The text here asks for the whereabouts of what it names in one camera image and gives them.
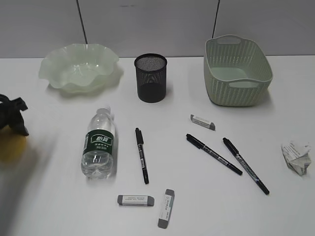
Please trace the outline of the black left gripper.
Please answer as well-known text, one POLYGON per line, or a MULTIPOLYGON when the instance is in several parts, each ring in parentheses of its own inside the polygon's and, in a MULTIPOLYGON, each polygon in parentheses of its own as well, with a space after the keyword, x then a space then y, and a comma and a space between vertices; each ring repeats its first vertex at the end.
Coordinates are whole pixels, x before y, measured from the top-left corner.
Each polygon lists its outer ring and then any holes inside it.
POLYGON ((7 96, 0 95, 0 129, 9 126, 11 130, 18 135, 28 136, 28 130, 25 127, 24 119, 19 111, 25 111, 28 107, 25 101, 18 97, 10 100, 7 96), (10 116, 10 109, 15 110, 10 116))

